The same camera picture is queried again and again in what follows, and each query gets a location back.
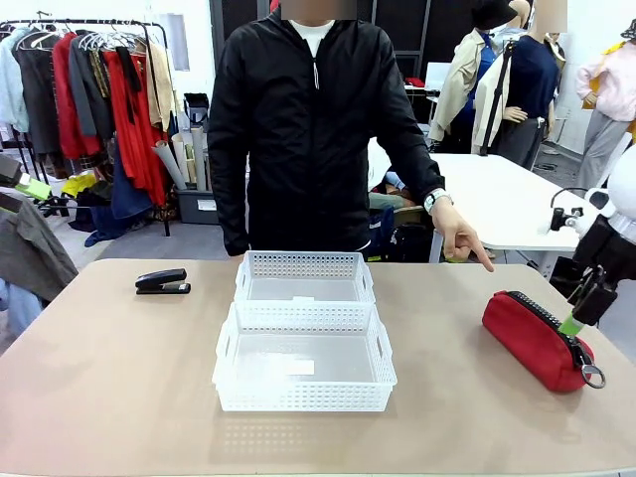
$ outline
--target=gray storage bin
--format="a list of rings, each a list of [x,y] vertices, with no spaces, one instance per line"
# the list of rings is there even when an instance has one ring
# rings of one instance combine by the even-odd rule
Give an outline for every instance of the gray storage bin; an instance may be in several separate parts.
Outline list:
[[[217,226],[217,202],[212,192],[177,191],[181,222],[184,224],[202,224]]]

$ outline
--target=red dress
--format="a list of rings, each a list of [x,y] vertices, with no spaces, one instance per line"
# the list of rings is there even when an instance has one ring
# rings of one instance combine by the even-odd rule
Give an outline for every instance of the red dress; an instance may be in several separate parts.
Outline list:
[[[69,159],[91,156],[101,150],[101,142],[96,136],[81,134],[76,104],[73,100],[69,75],[69,52],[71,40],[77,35],[66,33],[53,47],[53,76],[60,126],[60,146]]]
[[[148,191],[153,204],[164,206],[165,166],[152,147],[164,140],[165,134],[150,124],[146,59],[129,54],[126,57],[127,51],[123,50],[104,53],[110,73],[110,96],[121,162],[134,187]]]

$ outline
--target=red pencil case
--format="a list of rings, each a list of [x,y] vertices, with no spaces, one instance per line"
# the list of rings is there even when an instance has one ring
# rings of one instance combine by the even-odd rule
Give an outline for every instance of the red pencil case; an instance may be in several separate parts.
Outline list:
[[[554,315],[519,291],[490,300],[484,326],[550,391],[571,393],[585,385],[600,389],[605,377],[587,344],[561,333]]]

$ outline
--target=black hat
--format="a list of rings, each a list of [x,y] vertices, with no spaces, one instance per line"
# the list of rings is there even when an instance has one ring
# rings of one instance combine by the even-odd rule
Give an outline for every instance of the black hat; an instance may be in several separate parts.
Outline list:
[[[632,21],[632,26],[621,34],[621,37],[627,40],[636,40],[636,19]]]
[[[477,0],[473,6],[473,25],[479,30],[492,30],[516,16],[507,0]]]

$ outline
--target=black stapler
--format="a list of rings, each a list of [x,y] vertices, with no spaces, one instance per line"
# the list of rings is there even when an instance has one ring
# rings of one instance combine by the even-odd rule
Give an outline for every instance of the black stapler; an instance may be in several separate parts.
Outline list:
[[[138,295],[185,295],[190,293],[190,283],[183,282],[188,273],[185,268],[155,271],[137,278],[135,286]]]

